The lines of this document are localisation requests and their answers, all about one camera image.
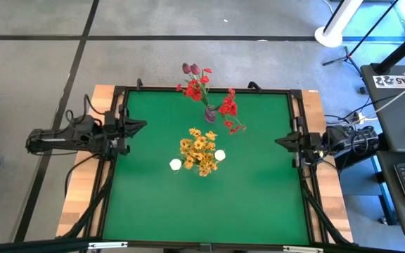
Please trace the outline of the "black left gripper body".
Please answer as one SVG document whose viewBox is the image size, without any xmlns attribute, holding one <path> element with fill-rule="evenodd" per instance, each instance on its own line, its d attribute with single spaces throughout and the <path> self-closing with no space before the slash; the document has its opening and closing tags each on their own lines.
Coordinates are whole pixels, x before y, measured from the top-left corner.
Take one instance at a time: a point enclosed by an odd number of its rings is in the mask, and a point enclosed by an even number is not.
<svg viewBox="0 0 405 253">
<path fill-rule="evenodd" d="M 127 155 L 130 152 L 130 147 L 126 142 L 127 133 L 124 125 L 127 109 L 123 105 L 119 105 L 118 112 L 118 117 L 115 116 L 114 112 L 104 112 L 104 138 L 112 154 Z"/>
</svg>

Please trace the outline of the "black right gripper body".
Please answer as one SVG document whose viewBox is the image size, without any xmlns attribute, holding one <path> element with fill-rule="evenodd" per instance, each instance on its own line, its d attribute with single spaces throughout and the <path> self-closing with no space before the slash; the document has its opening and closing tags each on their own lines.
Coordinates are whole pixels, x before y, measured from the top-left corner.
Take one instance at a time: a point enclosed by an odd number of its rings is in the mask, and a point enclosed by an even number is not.
<svg viewBox="0 0 405 253">
<path fill-rule="evenodd" d="M 323 159 L 324 144 L 319 133 L 299 135 L 295 154 L 295 167 L 316 166 Z"/>
</svg>

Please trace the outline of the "yellow artificial flower bunch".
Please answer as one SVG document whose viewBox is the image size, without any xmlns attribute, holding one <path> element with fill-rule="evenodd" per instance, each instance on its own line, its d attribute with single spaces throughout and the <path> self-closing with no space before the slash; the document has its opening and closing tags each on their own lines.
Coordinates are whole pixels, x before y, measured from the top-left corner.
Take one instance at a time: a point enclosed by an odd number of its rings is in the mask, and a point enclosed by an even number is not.
<svg viewBox="0 0 405 253">
<path fill-rule="evenodd" d="M 180 140 L 180 160 L 186 169 L 192 169 L 193 166 L 202 162 L 205 157 L 206 138 L 201 130 L 196 128 L 189 129 L 190 138 Z"/>
<path fill-rule="evenodd" d="M 202 134 L 201 130 L 196 128 L 189 129 L 189 133 L 194 137 L 190 152 L 193 165 L 198 166 L 199 176 L 206 177 L 217 170 L 218 161 L 214 157 L 217 135 L 212 131 Z"/>
</svg>

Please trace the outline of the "red artificial flower bunch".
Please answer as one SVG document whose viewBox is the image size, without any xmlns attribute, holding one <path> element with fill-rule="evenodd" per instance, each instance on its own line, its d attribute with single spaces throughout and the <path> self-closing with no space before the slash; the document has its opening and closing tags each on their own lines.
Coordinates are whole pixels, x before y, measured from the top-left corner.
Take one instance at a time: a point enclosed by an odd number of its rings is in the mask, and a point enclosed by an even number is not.
<svg viewBox="0 0 405 253">
<path fill-rule="evenodd" d="M 230 134 L 246 130 L 246 126 L 238 119 L 238 105 L 235 99 L 236 91 L 228 89 L 228 94 L 217 109 L 224 121 L 224 126 L 229 129 Z"/>
<path fill-rule="evenodd" d="M 195 102 L 202 102 L 205 106 L 209 106 L 209 88 L 207 85 L 210 82 L 209 74 L 212 74 L 212 70 L 210 68 L 200 70 L 201 73 L 199 75 L 194 75 L 192 72 L 187 74 L 189 79 L 185 79 L 186 87 L 183 87 L 182 84 L 178 84 L 176 91 L 182 92 L 185 97 L 189 97 Z"/>
</svg>

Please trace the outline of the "black tripod stand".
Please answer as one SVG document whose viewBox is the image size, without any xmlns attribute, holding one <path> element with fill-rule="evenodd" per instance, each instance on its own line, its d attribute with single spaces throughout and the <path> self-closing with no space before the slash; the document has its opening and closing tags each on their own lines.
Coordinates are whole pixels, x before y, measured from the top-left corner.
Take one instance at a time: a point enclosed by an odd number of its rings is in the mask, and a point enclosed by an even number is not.
<svg viewBox="0 0 405 253">
<path fill-rule="evenodd" d="M 379 19 L 376 21 L 376 23 L 370 28 L 369 31 L 367 31 L 367 33 L 361 38 L 361 40 L 358 42 L 358 44 L 351 50 L 349 51 L 349 49 L 345 46 L 344 50 L 345 50 L 345 56 L 334 59 L 334 60 L 330 60 L 328 62 L 324 62 L 321 65 L 322 66 L 327 66 L 327 65 L 332 65 L 333 63 L 338 63 L 338 62 L 344 62 L 344 63 L 349 63 L 350 65 L 352 65 L 354 67 L 354 69 L 358 72 L 360 77 L 363 77 L 362 72 L 359 68 L 359 66 L 354 62 L 354 60 L 352 59 L 352 54 L 360 47 L 360 45 L 362 45 L 365 40 L 367 40 L 367 38 L 369 37 L 369 35 L 374 31 L 374 29 L 381 23 L 381 21 L 384 19 L 384 17 L 393 9 L 393 7 L 397 4 L 399 0 L 394 0 L 390 6 L 388 7 L 388 9 L 379 17 Z"/>
</svg>

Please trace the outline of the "white printed label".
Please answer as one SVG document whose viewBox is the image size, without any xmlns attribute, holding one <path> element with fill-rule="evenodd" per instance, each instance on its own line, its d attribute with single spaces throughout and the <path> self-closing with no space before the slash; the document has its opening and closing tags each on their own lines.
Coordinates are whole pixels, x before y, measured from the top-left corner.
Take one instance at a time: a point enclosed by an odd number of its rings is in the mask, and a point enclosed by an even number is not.
<svg viewBox="0 0 405 253">
<path fill-rule="evenodd" d="M 373 76 L 373 82 L 381 89 L 403 89 L 405 88 L 404 75 L 378 75 Z"/>
</svg>

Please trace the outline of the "white round pillar base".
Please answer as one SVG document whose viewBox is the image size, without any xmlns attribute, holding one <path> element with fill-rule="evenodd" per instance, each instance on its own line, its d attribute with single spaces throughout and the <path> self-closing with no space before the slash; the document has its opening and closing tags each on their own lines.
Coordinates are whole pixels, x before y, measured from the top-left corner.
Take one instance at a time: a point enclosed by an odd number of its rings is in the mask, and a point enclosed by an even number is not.
<svg viewBox="0 0 405 253">
<path fill-rule="evenodd" d="M 342 33 L 364 0 L 341 0 L 333 12 L 327 25 L 319 27 L 315 33 L 315 40 L 328 48 L 335 48 L 342 44 Z"/>
</svg>

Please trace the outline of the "grey keyboard desk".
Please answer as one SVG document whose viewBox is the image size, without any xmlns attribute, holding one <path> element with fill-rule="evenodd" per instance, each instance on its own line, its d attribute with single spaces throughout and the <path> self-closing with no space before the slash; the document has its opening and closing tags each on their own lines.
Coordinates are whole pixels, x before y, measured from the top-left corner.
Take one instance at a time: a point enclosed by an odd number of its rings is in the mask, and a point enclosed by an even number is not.
<svg viewBox="0 0 405 253">
<path fill-rule="evenodd" d="M 405 153 L 378 151 L 375 165 L 380 167 L 376 174 L 379 183 L 387 186 L 389 200 L 385 200 L 385 218 L 389 225 L 400 225 L 405 235 L 405 196 L 397 178 L 394 166 L 405 163 Z"/>
</svg>

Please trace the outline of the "black metal table frame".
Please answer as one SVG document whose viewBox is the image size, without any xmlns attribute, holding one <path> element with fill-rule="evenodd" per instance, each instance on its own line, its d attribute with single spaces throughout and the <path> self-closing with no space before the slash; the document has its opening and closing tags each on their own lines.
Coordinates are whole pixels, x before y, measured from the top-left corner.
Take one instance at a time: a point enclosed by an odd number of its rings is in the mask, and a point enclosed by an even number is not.
<svg viewBox="0 0 405 253">
<path fill-rule="evenodd" d="M 130 86 L 97 86 L 96 95 L 103 95 L 105 101 L 112 101 L 116 95 L 122 95 L 123 103 L 127 106 L 129 93 L 132 91 L 159 91 L 176 92 L 171 87 L 130 87 Z M 300 90 L 280 90 L 280 89 L 262 89 L 255 83 L 250 83 L 245 89 L 238 89 L 236 95 L 241 93 L 258 94 L 283 94 L 288 99 L 290 113 L 290 128 L 293 130 L 295 122 L 294 106 L 303 104 L 303 93 Z M 86 220 L 82 229 L 77 233 L 78 238 L 90 238 L 92 240 L 101 240 L 103 242 L 128 242 L 128 247 L 141 248 L 164 248 L 164 249 L 193 249 L 208 253 L 214 250 L 233 250 L 233 251 L 283 251 L 284 245 L 291 244 L 239 244 L 225 242 L 174 242 L 174 241 L 141 241 L 141 240 L 107 240 L 103 236 L 105 221 L 108 214 L 108 205 L 110 203 L 110 194 L 113 187 L 113 178 L 119 156 L 107 162 L 98 162 L 92 160 L 78 167 L 71 178 L 71 185 L 67 192 L 64 202 L 63 213 L 60 218 L 57 234 L 60 237 L 68 235 L 72 227 L 82 218 L 84 209 L 89 206 L 91 201 L 97 201 L 98 205 L 95 212 Z M 313 197 L 308 193 L 305 183 L 302 181 L 302 175 L 296 168 L 300 179 L 300 189 L 307 224 L 309 242 L 305 245 L 293 245 L 300 247 L 322 248 L 324 253 L 344 253 L 350 246 L 349 244 L 335 244 L 333 242 L 324 243 L 316 239 L 316 234 L 325 231 L 324 220 L 326 214 L 317 212 L 312 206 Z"/>
</svg>

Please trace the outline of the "silver metal bracket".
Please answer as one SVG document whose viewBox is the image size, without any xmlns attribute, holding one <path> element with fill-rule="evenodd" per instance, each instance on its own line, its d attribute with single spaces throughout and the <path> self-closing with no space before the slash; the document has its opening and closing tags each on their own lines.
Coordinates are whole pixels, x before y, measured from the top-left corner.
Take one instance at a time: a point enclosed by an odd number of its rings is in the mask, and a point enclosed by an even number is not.
<svg viewBox="0 0 405 253">
<path fill-rule="evenodd" d="M 322 248 L 317 247 L 300 247 L 300 246 L 290 246 L 284 245 L 283 246 L 284 252 L 291 252 L 291 253 L 324 253 Z"/>
<path fill-rule="evenodd" d="M 128 247 L 128 242 L 90 242 L 87 249 L 112 249 Z"/>
</svg>

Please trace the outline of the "black post with base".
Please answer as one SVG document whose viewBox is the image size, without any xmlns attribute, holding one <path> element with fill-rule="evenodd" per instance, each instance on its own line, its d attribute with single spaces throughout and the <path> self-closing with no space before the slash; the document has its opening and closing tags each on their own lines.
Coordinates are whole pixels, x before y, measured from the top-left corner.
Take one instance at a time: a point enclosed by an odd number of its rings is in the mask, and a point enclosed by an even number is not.
<svg viewBox="0 0 405 253">
<path fill-rule="evenodd" d="M 405 57 L 405 42 L 394 50 L 381 63 L 372 63 L 371 67 L 377 74 L 387 74 L 402 58 Z"/>
</svg>

